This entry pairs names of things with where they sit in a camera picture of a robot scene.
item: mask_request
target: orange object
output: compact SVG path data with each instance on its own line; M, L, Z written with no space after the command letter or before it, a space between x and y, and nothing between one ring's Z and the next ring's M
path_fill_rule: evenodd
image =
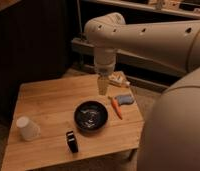
M114 108L117 116L120 118L120 119L123 119L122 118L122 112L121 112L121 109L120 109L120 106L118 104L118 101L115 99L115 98L112 98L112 97L108 97L110 100L111 100L111 105L112 107Z

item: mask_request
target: bowl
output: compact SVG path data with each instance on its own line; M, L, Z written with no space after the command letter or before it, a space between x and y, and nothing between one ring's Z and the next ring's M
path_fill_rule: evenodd
M100 129L108 119L106 108L97 101L87 101L80 104L74 113L77 127L84 132Z

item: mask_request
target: table leg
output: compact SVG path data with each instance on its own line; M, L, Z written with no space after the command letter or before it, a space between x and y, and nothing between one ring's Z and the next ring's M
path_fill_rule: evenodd
M131 161L131 160L133 159L134 154L136 153L136 151L137 151L137 149L132 149L132 150L130 151L130 154L129 154L129 156L128 156L128 160L129 160L129 161Z

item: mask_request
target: cup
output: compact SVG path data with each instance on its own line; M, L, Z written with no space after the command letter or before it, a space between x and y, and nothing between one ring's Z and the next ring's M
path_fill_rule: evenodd
M40 136L40 127L27 116L21 116L17 119L16 125L20 130L22 138L26 141L32 141Z

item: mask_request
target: wooden surface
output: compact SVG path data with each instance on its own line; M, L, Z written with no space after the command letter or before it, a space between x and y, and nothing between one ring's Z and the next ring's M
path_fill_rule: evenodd
M20 0L0 0L0 11L20 2Z
M131 93L128 88L109 85L107 95ZM73 120L75 108L96 100L108 110L105 126L92 135L81 134ZM23 84L20 88L2 170L41 168L138 147L143 118L136 103L121 106L123 120L115 114L107 96L98 95L97 75L70 77ZM16 119L29 116L41 127L41 137L32 142L21 139ZM79 152L72 154L65 133L73 130Z

